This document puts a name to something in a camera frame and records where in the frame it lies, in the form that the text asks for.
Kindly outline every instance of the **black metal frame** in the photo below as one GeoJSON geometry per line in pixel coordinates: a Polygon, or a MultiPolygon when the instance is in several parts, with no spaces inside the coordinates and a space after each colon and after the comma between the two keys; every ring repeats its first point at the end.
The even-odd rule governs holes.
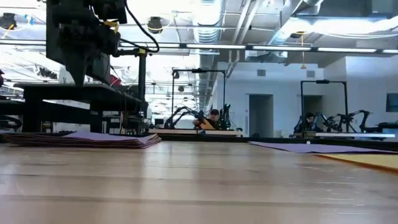
{"type": "Polygon", "coordinates": [[[207,69],[173,69],[172,72],[172,77],[173,77],[173,83],[172,83],[172,114],[174,112],[174,80],[175,80],[175,74],[178,72],[192,72],[192,73],[208,73],[208,72],[221,72],[223,74],[224,78],[224,83],[223,83],[223,106],[225,105],[225,83],[226,83],[226,70],[207,70],[207,69]]]}
{"type": "MultiPolygon", "coordinates": [[[[305,110],[304,110],[304,94],[303,84],[304,83],[316,83],[316,84],[330,84],[330,83],[341,83],[344,85],[344,100],[345,100],[345,115],[348,116],[348,97],[347,97],[347,82],[345,81],[329,81],[329,80],[316,80],[316,81],[301,81],[300,82],[300,93],[301,93],[301,115],[302,125],[305,124],[305,110]]],[[[346,123],[346,131],[348,132],[349,124],[346,123]]]]}
{"type": "Polygon", "coordinates": [[[128,110],[137,111],[141,108],[142,101],[129,96],[125,93],[115,90],[106,85],[89,84],[81,88],[68,84],[23,84],[18,83],[15,86],[24,89],[25,103],[23,106],[23,126],[22,132],[40,132],[40,122],[45,112],[42,100],[76,100],[90,102],[90,110],[84,110],[82,114],[89,114],[91,120],[91,131],[101,133],[103,111],[128,110]]]}

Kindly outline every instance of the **ventilation duct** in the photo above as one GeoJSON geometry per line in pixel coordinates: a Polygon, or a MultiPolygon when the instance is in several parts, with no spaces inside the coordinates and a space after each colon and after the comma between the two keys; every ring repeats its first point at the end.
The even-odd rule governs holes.
{"type": "MultiPolygon", "coordinates": [[[[317,31],[334,34],[368,34],[398,26],[398,18],[386,19],[376,13],[373,0],[291,0],[281,11],[280,29],[264,45],[284,45],[296,32],[317,31]]],[[[247,62],[283,62],[287,52],[246,51],[247,62]]]]}
{"type": "MultiPolygon", "coordinates": [[[[222,15],[224,10],[224,0],[200,0],[199,5],[193,12],[193,25],[199,28],[193,30],[195,42],[200,44],[215,44],[220,39],[221,30],[216,27],[221,26],[222,15]]],[[[200,68],[211,69],[215,60],[214,55],[200,55],[200,68]]],[[[208,87],[213,86],[209,83],[212,74],[199,74],[199,94],[202,95],[199,100],[200,108],[206,106],[209,99],[207,95],[208,87]]]]}

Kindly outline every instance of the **person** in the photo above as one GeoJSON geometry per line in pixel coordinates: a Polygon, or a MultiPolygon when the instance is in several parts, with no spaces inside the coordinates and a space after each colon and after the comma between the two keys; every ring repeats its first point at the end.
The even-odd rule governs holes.
{"type": "Polygon", "coordinates": [[[303,131],[303,127],[304,127],[304,131],[322,132],[323,130],[321,128],[319,128],[317,126],[317,124],[313,125],[314,121],[315,121],[315,115],[311,112],[308,112],[305,115],[304,125],[302,124],[302,122],[298,122],[296,127],[294,127],[294,132],[301,133],[303,131]]]}
{"type": "MultiPolygon", "coordinates": [[[[209,122],[210,125],[212,125],[212,127],[215,130],[219,130],[220,129],[220,125],[218,124],[218,119],[220,118],[220,112],[216,109],[213,109],[210,111],[209,117],[206,118],[206,120],[209,122]]],[[[194,120],[193,121],[193,125],[197,126],[199,124],[199,120],[194,120]]]]}

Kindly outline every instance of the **workbench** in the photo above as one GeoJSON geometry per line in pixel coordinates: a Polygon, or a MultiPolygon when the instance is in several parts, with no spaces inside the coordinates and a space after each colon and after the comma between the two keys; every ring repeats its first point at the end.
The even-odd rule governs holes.
{"type": "Polygon", "coordinates": [[[187,134],[195,135],[205,132],[207,135],[215,136],[242,136],[242,131],[225,131],[225,130],[198,130],[198,129],[149,129],[149,134],[187,134]]]}
{"type": "Polygon", "coordinates": [[[91,132],[102,133],[103,111],[138,112],[141,101],[107,85],[86,84],[77,87],[73,84],[18,83],[24,89],[25,110],[23,132],[40,132],[43,100],[74,100],[90,104],[91,132]]]}
{"type": "MultiPolygon", "coordinates": [[[[295,137],[302,137],[303,133],[295,133],[295,137]]],[[[305,138],[338,138],[338,139],[357,139],[357,138],[371,138],[371,139],[385,139],[394,138],[395,134],[386,133],[316,133],[305,132],[305,138]]]]}
{"type": "Polygon", "coordinates": [[[0,145],[2,224],[396,224],[398,176],[247,143],[0,145]]]}

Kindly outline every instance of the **wooden table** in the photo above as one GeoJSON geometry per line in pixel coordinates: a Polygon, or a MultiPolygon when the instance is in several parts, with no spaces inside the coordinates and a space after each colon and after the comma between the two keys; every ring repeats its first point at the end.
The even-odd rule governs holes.
{"type": "Polygon", "coordinates": [[[396,224],[398,176],[250,144],[0,146],[1,224],[396,224]]]}

